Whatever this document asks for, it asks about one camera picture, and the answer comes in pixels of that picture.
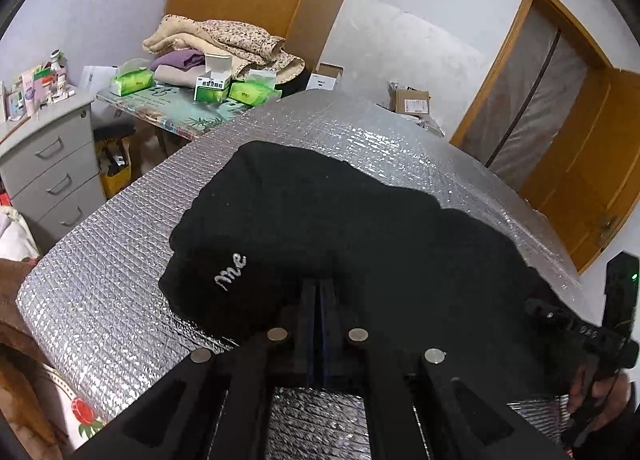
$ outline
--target cardboard box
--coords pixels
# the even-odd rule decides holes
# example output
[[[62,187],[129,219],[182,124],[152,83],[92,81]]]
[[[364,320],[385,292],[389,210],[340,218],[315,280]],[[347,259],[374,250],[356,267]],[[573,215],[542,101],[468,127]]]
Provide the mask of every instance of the cardboard box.
[[[229,95],[231,56],[205,54],[205,73],[196,79],[193,100],[202,103],[222,103]]]
[[[420,90],[396,90],[396,114],[409,114],[421,117],[420,114],[429,115],[429,92]]]
[[[306,89],[337,90],[343,72],[344,69],[341,66],[319,63],[316,71],[311,74]]]

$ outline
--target silver insulation foil mat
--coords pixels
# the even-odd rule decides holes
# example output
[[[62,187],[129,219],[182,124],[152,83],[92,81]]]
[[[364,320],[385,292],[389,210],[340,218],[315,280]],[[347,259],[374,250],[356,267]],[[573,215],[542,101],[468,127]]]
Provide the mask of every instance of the silver insulation foil mat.
[[[541,397],[509,404],[511,410],[535,427],[540,433],[544,433],[554,442],[560,443],[560,434],[566,429],[569,421],[569,413],[566,405],[569,396]]]
[[[34,338],[103,418],[119,414],[194,348],[233,346],[175,316],[158,279],[182,213],[238,147],[256,139],[348,161],[469,213],[510,236],[566,303],[590,315],[575,268],[546,219],[490,171],[367,100],[312,90],[248,111],[185,146],[90,215],[25,279],[17,302]],[[363,419],[355,398],[281,390],[270,454],[367,458]]]

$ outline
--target drawer handle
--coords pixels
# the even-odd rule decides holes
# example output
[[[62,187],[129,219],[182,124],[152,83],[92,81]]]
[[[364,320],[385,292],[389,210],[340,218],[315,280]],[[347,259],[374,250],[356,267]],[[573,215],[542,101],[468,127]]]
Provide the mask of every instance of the drawer handle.
[[[53,145],[60,145],[60,148],[56,151],[54,151],[52,154],[50,154],[49,156],[44,156],[42,153],[44,151],[49,150],[50,147],[52,147]],[[55,141],[53,141],[49,146],[47,146],[46,148],[43,148],[40,151],[36,151],[35,155],[37,158],[39,159],[49,159],[50,157],[53,157],[53,155],[55,155],[56,153],[58,153],[60,150],[62,150],[62,148],[64,147],[64,145],[62,144],[62,139],[60,139],[60,137],[58,137]]]
[[[68,183],[56,191],[56,188],[67,180],[68,180]],[[71,175],[66,174],[65,178],[62,179],[59,183],[57,183],[54,187],[48,189],[47,193],[49,193],[49,195],[59,195],[60,193],[62,193],[63,190],[68,188],[70,185],[71,185]]]
[[[78,209],[78,216],[76,218],[74,218],[73,221],[69,222],[63,222],[61,221],[60,224],[63,225],[64,227],[73,227],[74,225],[76,225],[78,223],[78,221],[82,218],[82,210],[80,209],[80,206],[76,206],[76,209]]]

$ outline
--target metal screw head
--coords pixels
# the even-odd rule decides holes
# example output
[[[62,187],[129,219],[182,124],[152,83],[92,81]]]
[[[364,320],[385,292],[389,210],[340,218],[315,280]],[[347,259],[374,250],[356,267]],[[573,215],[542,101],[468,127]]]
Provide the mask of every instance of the metal screw head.
[[[369,339],[369,332],[364,328],[352,328],[348,333],[349,339],[356,343],[361,343]]]
[[[287,332],[284,328],[280,326],[276,326],[276,328],[272,328],[270,331],[267,332],[267,337],[269,338],[269,341],[284,341],[288,335],[289,335],[289,332]]]
[[[194,363],[206,363],[211,358],[211,350],[206,348],[196,348],[191,352],[191,360]]]
[[[446,353],[444,353],[439,348],[429,348],[424,353],[424,358],[427,359],[431,364],[440,364],[444,361]]]

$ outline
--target door frame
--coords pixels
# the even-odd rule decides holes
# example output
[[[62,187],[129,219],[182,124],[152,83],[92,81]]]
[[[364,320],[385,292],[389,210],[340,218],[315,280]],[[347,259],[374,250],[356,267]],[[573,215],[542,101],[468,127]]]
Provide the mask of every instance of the door frame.
[[[495,81],[506,65],[524,21],[532,7],[535,7],[547,20],[561,29],[565,39],[591,68],[613,68],[609,58],[593,39],[593,36],[589,34],[589,31],[578,21],[578,18],[560,0],[522,0],[494,64],[489,69],[476,97],[466,110],[465,116],[449,141],[455,147],[460,148],[462,146],[466,131],[471,126],[476,115],[478,115],[480,107],[488,98]]]

